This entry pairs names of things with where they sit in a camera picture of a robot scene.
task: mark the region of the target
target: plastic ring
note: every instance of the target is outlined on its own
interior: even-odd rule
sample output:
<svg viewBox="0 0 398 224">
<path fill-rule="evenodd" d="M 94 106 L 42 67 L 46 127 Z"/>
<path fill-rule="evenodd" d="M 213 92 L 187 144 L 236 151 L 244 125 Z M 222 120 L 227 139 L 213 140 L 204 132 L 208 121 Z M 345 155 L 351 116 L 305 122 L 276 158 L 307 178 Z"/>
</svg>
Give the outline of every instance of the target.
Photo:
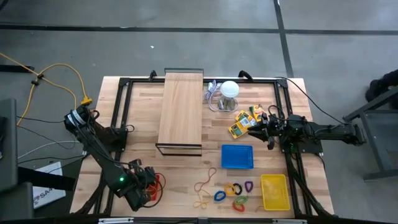
<svg viewBox="0 0 398 224">
<path fill-rule="evenodd" d="M 242 205 L 246 203 L 249 200 L 248 196 L 239 196 L 235 199 L 234 203 L 235 205 Z"/>
<path fill-rule="evenodd" d="M 250 193 L 253 190 L 253 187 L 254 187 L 253 181 L 246 181 L 244 183 L 244 188 L 246 189 L 247 193 Z"/>
<path fill-rule="evenodd" d="M 244 212 L 244 205 L 238 205 L 238 206 L 240 206 L 240 208 L 238 208 L 237 205 L 236 205 L 234 202 L 232 202 L 232 207 L 233 207 L 236 211 L 238 211 L 238 212 Z"/>
<path fill-rule="evenodd" d="M 226 193 L 222 190 L 217 191 L 217 193 L 214 195 L 214 200 L 216 202 L 220 202 L 226 198 Z"/>
<path fill-rule="evenodd" d="M 226 184 L 226 185 L 224 185 L 224 191 L 225 191 L 225 193 L 226 193 L 227 195 L 234 195 L 235 192 L 236 192 L 236 189 L 235 189 L 235 186 L 234 186 L 234 185 L 232 185 L 232 184 Z"/>
<path fill-rule="evenodd" d="M 234 187 L 239 187 L 239 192 L 235 191 L 235 194 L 236 194 L 236 195 L 241 195 L 241 193 L 242 193 L 242 191 L 243 191 L 242 186 L 241 186 L 240 184 L 238 184 L 238 183 L 235 183 L 235 184 L 234 184 Z"/>
</svg>

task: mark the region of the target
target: yellow cable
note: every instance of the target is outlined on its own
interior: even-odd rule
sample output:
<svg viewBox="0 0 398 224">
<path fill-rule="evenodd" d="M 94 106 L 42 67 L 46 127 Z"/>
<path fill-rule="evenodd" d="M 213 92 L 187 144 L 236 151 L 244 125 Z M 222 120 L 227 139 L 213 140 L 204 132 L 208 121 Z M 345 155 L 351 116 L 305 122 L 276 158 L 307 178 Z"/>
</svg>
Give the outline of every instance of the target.
<svg viewBox="0 0 398 224">
<path fill-rule="evenodd" d="M 55 66 L 66 66 L 66 67 L 72 69 L 72 70 L 77 74 L 78 78 L 80 79 L 81 88 L 83 89 L 83 95 L 84 95 L 84 99 L 83 99 L 83 101 L 82 101 L 81 103 L 82 103 L 82 104 L 86 104 L 86 103 L 90 104 L 90 103 L 93 101 L 93 100 L 92 100 L 91 98 L 89 98 L 89 97 L 87 96 L 87 94 L 86 94 L 85 85 L 84 85 L 84 83 L 83 83 L 83 79 L 81 78 L 81 75 L 79 74 L 79 72 L 78 72 L 76 69 L 74 69 L 72 66 L 68 65 L 68 64 L 56 63 L 56 64 L 54 64 L 54 65 L 50 65 L 50 66 L 48 66 L 47 68 L 43 69 L 40 73 L 37 73 L 37 72 L 31 70 L 30 68 L 26 67 L 25 65 L 23 65 L 23 64 L 21 64 L 21 63 L 19 63 L 19 62 L 17 62 L 16 60 L 14 60 L 14 59 L 8 57 L 7 55 L 4 55 L 4 54 L 2 54 L 2 53 L 0 53 L 0 55 L 3 56 L 3 57 L 5 57 L 6 59 L 8 59 L 8 60 L 10 60 L 10 61 L 12 61 L 12 62 L 14 62 L 14 63 L 16 63 L 17 65 L 21 66 L 22 68 L 24 68 L 24 69 L 26 69 L 26 70 L 32 72 L 32 73 L 35 74 L 36 76 L 39 76 L 40 74 L 44 73 L 44 72 L 47 71 L 48 69 L 50 69 L 50 68 L 52 68 L 52 67 L 55 67 Z M 55 83 L 51 82 L 50 80 L 48 80 L 48 79 L 46 79 L 46 78 L 42 78 L 42 79 L 45 80 L 46 82 L 48 82 L 49 84 L 55 86 L 55 87 L 59 87 L 59 88 L 61 88 L 61 89 L 66 90 L 67 92 L 69 92 L 69 93 L 72 95 L 73 99 L 74 99 L 74 107 L 75 107 L 75 109 L 76 109 L 76 101 L 77 101 L 77 99 L 76 99 L 76 95 L 74 94 L 73 91 L 71 91 L 69 88 L 67 88 L 67 87 L 65 87 L 65 86 L 61 86 L 61 85 L 55 84 Z M 28 109 L 29 109 L 29 107 L 30 107 L 30 102 L 32 101 L 32 96 L 33 96 L 33 90 L 34 90 L 34 88 L 35 88 L 35 85 L 32 85 L 32 88 L 30 89 L 30 93 L 29 93 L 28 103 L 27 103 L 27 105 L 26 105 L 26 107 L 25 107 L 24 113 L 22 114 L 21 118 L 20 118 L 19 121 L 17 122 L 17 125 L 19 125 L 19 123 L 20 123 L 20 122 L 22 121 L 22 119 L 25 117 L 25 115 L 26 115 L 26 113 L 27 113 L 27 111 L 28 111 Z"/>
<path fill-rule="evenodd" d="M 30 101 L 32 100 L 32 95 L 33 95 L 33 90 L 34 90 L 34 88 L 35 88 L 35 85 L 32 84 L 32 88 L 30 88 L 29 99 L 27 100 L 27 105 L 26 105 L 26 107 L 25 107 L 25 111 L 24 111 L 24 113 L 22 114 L 21 118 L 19 118 L 19 120 L 18 120 L 18 122 L 17 122 L 17 126 L 18 126 L 19 123 L 22 121 L 23 117 L 25 117 L 25 115 L 26 115 L 26 113 L 27 113 L 27 110 L 29 109 Z"/>
<path fill-rule="evenodd" d="M 61 88 L 61 89 L 64 89 L 64 90 L 68 91 L 70 94 L 72 94 L 73 99 L 74 99 L 74 103 L 75 103 L 75 109 L 77 108 L 77 107 L 76 107 L 76 95 L 75 95 L 70 89 L 68 89 L 67 87 L 64 87 L 64 86 L 55 84 L 54 82 L 51 82 L 50 80 L 48 80 L 48 79 L 46 79 L 46 78 L 43 78 L 43 80 L 46 81 L 46 82 L 48 82 L 49 84 L 51 84 L 51 85 L 53 85 L 53 86 L 59 87 L 59 88 Z"/>
<path fill-rule="evenodd" d="M 80 79 L 81 88 L 83 89 L 83 95 L 84 95 L 84 97 L 88 97 L 87 94 L 86 94 L 85 84 L 83 83 L 83 79 L 81 78 L 81 75 L 79 74 L 79 72 L 78 72 L 75 68 L 73 68 L 72 66 L 70 66 L 70 65 L 68 65 L 68 64 L 65 64 L 65 63 L 56 63 L 56 64 L 53 64 L 53 65 L 50 65 L 50 66 L 48 66 L 47 68 L 43 69 L 43 70 L 40 72 L 40 74 L 44 73 L 44 72 L 47 71 L 48 69 L 50 69 L 50 68 L 52 68 L 52 67 L 55 67 L 55 66 L 65 66 L 65 67 L 68 67 L 68 68 L 72 69 L 72 70 L 76 73 L 76 75 L 79 77 L 79 79 Z"/>
</svg>

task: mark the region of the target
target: blue rubber band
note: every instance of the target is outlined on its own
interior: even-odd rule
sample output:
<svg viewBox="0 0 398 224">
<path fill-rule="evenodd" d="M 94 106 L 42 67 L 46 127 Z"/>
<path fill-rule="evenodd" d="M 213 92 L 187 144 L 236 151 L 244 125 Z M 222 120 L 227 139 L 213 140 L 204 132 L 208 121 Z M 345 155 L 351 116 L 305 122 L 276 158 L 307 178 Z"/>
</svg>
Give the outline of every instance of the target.
<svg viewBox="0 0 398 224">
<path fill-rule="evenodd" d="M 217 193 L 214 195 L 214 200 L 216 202 L 220 202 L 220 201 L 224 200 L 225 198 L 226 198 L 226 193 L 224 191 L 222 191 L 222 190 L 217 191 Z"/>
</svg>

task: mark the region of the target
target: wooden table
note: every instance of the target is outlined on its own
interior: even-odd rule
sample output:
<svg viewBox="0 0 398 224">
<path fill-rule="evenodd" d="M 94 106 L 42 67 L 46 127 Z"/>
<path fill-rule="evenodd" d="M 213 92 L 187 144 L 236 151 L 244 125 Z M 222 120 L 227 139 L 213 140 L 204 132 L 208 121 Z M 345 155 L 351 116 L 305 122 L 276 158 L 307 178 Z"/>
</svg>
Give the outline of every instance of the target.
<svg viewBox="0 0 398 224">
<path fill-rule="evenodd" d="M 103 126 L 111 123 L 113 106 L 118 89 L 120 77 L 104 77 L 101 91 L 98 97 L 96 109 L 101 116 L 97 119 Z M 305 90 L 304 81 L 294 78 L 293 81 Z M 143 166 L 153 166 L 156 172 L 165 175 L 167 184 L 164 188 L 164 196 L 160 203 L 154 208 L 141 208 L 133 212 L 124 198 L 114 198 L 112 216 L 135 216 L 135 217 L 239 217 L 239 218 L 269 218 L 269 217 L 293 217 L 292 199 L 289 189 L 290 210 L 283 212 L 269 212 L 262 207 L 262 196 L 260 186 L 261 174 L 285 174 L 287 169 L 284 155 L 280 152 L 277 144 L 271 151 L 267 150 L 267 143 L 252 136 L 240 137 L 234 140 L 228 132 L 228 126 L 235 121 L 234 117 L 240 110 L 249 111 L 249 106 L 262 104 L 267 108 L 275 104 L 274 88 L 270 84 L 239 84 L 239 109 L 234 113 L 215 113 L 208 109 L 206 101 L 203 101 L 202 109 L 202 145 L 203 155 L 201 157 L 162 156 L 155 147 L 159 134 L 160 111 L 162 108 L 163 83 L 136 83 L 132 89 L 129 115 L 127 124 L 133 124 L 136 130 L 129 133 L 125 152 L 121 160 L 129 162 L 140 158 Z M 300 90 L 289 83 L 290 99 L 293 112 L 312 119 L 308 100 Z M 282 103 L 283 92 L 280 91 Z M 119 112 L 120 123 L 122 112 Z M 220 149 L 222 144 L 250 144 L 254 148 L 254 169 L 234 170 L 222 169 L 220 167 Z M 312 154 L 302 155 L 307 184 L 317 200 L 333 213 L 328 184 L 322 162 Z M 209 184 L 203 189 L 212 196 L 223 190 L 224 184 L 243 183 L 247 180 L 254 182 L 254 189 L 245 204 L 246 211 L 239 213 L 232 209 L 235 197 L 227 197 L 221 203 L 210 200 L 207 209 L 193 208 L 193 202 L 198 200 L 198 195 L 193 189 L 196 182 L 203 182 L 208 178 L 208 169 L 217 168 L 217 173 L 212 177 Z M 71 212 L 81 208 L 88 200 L 98 185 L 101 169 L 99 165 L 88 157 L 81 166 L 75 196 Z M 302 191 L 297 185 L 300 208 L 304 211 Z"/>
</svg>

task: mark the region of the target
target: yellow rubber band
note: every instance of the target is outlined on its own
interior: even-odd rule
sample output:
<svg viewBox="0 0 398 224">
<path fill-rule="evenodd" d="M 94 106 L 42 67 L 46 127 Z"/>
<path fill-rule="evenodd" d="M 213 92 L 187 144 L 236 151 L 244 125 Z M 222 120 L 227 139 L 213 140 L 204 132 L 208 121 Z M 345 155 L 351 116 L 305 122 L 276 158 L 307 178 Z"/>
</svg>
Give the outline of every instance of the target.
<svg viewBox="0 0 398 224">
<path fill-rule="evenodd" d="M 209 197 L 211 197 L 211 195 L 210 195 L 209 192 L 207 192 L 206 190 L 200 189 L 200 190 L 197 192 L 198 197 L 199 197 L 199 201 L 194 202 L 192 206 L 193 206 L 194 208 L 201 207 L 201 209 L 206 209 L 206 208 L 207 208 L 207 204 L 210 202 L 210 200 L 208 200 L 208 201 L 203 201 L 203 196 L 200 197 L 200 194 L 199 194 L 199 192 L 201 192 L 201 191 L 205 192 Z"/>
<path fill-rule="evenodd" d="M 235 195 L 236 189 L 234 185 L 226 184 L 224 185 L 224 191 L 227 195 Z"/>
</svg>

